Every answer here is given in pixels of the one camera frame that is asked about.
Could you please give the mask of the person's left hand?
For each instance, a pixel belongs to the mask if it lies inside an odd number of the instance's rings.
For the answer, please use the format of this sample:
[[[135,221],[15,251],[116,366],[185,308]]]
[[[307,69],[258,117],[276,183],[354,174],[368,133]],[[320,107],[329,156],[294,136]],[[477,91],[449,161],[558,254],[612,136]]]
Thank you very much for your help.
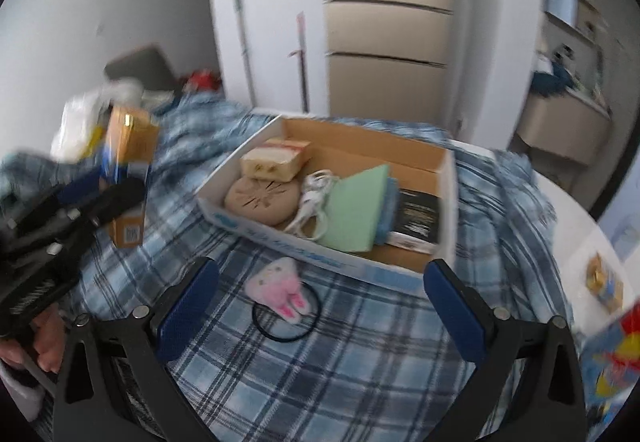
[[[46,373],[57,374],[60,371],[65,342],[65,323],[58,306],[52,304],[33,321],[35,337],[32,347],[37,353],[38,366]],[[24,365],[25,352],[15,340],[1,341],[1,359],[13,367]]]

